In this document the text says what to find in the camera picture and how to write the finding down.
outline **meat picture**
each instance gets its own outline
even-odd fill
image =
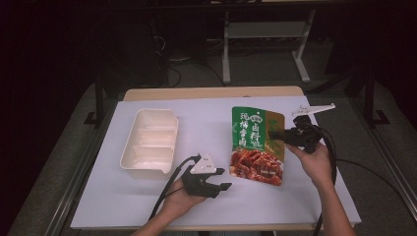
[[[264,151],[239,147],[232,152],[230,174],[280,186],[282,167],[281,161]]]

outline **black wire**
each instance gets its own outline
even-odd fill
[[[256,43],[248,41],[237,41],[233,44],[229,43],[229,57],[248,57],[255,54]]]
[[[221,82],[221,85],[223,87],[226,86],[224,84],[223,80],[221,79],[220,75],[217,73],[217,71],[215,69],[213,69],[212,67],[206,65],[204,62],[201,62],[200,60],[197,60],[197,59],[190,58],[190,59],[187,59],[187,60],[184,60],[184,61],[181,61],[181,62],[175,62],[175,63],[172,63],[170,65],[171,66],[170,68],[172,68],[174,66],[191,65],[191,64],[200,65],[200,66],[203,66],[203,67],[208,68],[209,70],[211,70],[215,74],[215,76],[217,77],[217,79]]]
[[[335,148],[334,148],[334,142],[333,142],[333,139],[332,139],[331,135],[329,134],[328,131],[326,131],[323,128],[319,128],[316,125],[312,125],[310,123],[300,123],[300,124],[301,125],[306,125],[306,126],[312,128],[324,140],[325,145],[328,148],[328,159],[329,159],[330,167],[331,167],[331,181],[333,182],[333,184],[335,184],[336,176],[337,176],[336,153],[335,153]],[[319,233],[322,229],[322,224],[323,224],[323,216],[322,216],[322,214],[320,214],[319,219],[316,223],[316,228],[313,232],[314,236],[319,235]]]
[[[168,67],[167,69],[176,72],[177,75],[178,75],[178,81],[173,86],[171,86],[169,84],[169,77],[168,77],[168,75],[166,76],[166,83],[167,83],[168,87],[169,88],[175,88],[175,87],[177,87],[180,84],[180,82],[182,80],[181,73],[178,70],[176,70],[176,69],[174,69],[172,67]]]
[[[178,191],[180,191],[180,190],[182,190],[182,189],[184,189],[184,187],[181,187],[181,188],[179,188],[179,189],[176,189],[176,190],[172,191],[171,193],[166,194],[166,195],[165,195],[165,198],[166,198],[166,197],[168,197],[168,196],[170,196],[170,195],[172,195],[172,194],[175,194],[176,192],[178,192]]]
[[[369,168],[369,167],[367,167],[367,166],[365,166],[363,164],[360,164],[358,162],[351,161],[351,160],[347,160],[347,159],[337,159],[337,161],[346,162],[346,163],[349,163],[349,164],[353,164],[353,165],[359,166],[359,167],[361,167],[361,168],[363,168],[363,169],[371,172],[376,177],[378,177],[380,180],[382,180],[384,183],[386,183],[396,193],[396,195],[399,197],[399,199],[401,200],[401,202],[403,203],[403,205],[407,209],[408,213],[410,214],[411,218],[413,219],[414,224],[417,226],[417,221],[414,218],[413,212],[411,212],[411,210],[408,208],[407,203],[405,202],[404,198],[401,196],[401,194],[399,193],[399,191],[397,190],[397,188],[393,184],[391,184],[387,179],[385,179],[383,176],[381,176],[380,174],[378,174],[376,171],[372,170],[371,168]]]
[[[206,48],[206,54],[210,54],[213,53],[215,51],[218,51],[219,49],[221,49],[224,45],[223,39],[215,39],[214,40],[216,42],[216,44],[214,44],[214,46],[211,46],[210,48]]]
[[[175,169],[174,173],[172,174],[171,178],[169,178],[168,183],[166,183],[165,188],[163,188],[162,193],[160,194],[158,200],[156,201],[155,206],[153,207],[152,213],[150,214],[149,219],[152,219],[155,215],[157,210],[159,209],[160,204],[162,203],[162,201],[165,199],[165,197],[167,196],[167,192],[169,190],[169,188],[171,188],[172,183],[174,183],[175,178],[178,176],[178,174],[181,171],[181,167],[187,163],[189,160],[194,160],[195,162],[197,162],[200,159],[199,156],[190,156],[187,159],[185,159],[183,162],[181,162],[180,165],[178,165],[178,167]]]
[[[212,48],[206,49],[206,56],[213,56],[213,55],[217,55],[216,53],[223,53],[224,42],[222,39],[220,40],[221,40],[221,43],[219,43],[217,46],[213,46]],[[232,45],[234,44],[235,41],[236,41],[236,38],[229,39],[229,43],[228,43],[229,48],[232,48]]]
[[[131,69],[128,68],[128,66],[126,66],[122,61],[120,61],[116,56],[114,56],[111,52],[109,52],[103,45],[101,45],[97,39],[92,36],[92,31],[98,27],[99,25],[101,25],[103,22],[105,22],[107,19],[109,19],[110,17],[106,17],[104,20],[102,20],[100,23],[96,24],[96,26],[93,26],[89,32],[89,38],[92,40],[92,42],[98,47],[98,49],[100,49],[105,55],[107,55],[108,58],[110,58],[113,62],[115,62],[116,64],[118,64],[118,66],[120,66],[121,69],[123,69],[124,71],[126,71],[128,74],[130,74],[133,77],[141,77],[139,75],[137,75],[135,72],[133,72]],[[132,87],[138,87],[138,88],[142,88],[142,85],[137,85],[136,83],[126,79],[125,77],[121,77],[121,80],[123,80],[125,83],[127,83],[128,85],[132,86]]]

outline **divided food container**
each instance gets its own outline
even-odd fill
[[[168,179],[178,132],[178,119],[169,109],[142,109],[136,115],[120,160],[134,178]]]

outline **left hand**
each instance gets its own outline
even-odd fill
[[[172,186],[168,190],[168,194],[176,190],[178,191],[166,197],[160,213],[166,213],[174,218],[178,218],[187,213],[195,205],[206,200],[205,197],[188,195],[183,187],[184,185],[181,178],[172,183]]]

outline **snack bag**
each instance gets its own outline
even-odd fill
[[[282,114],[252,107],[232,108],[230,175],[276,186],[282,183],[285,146],[268,131],[283,131]]]

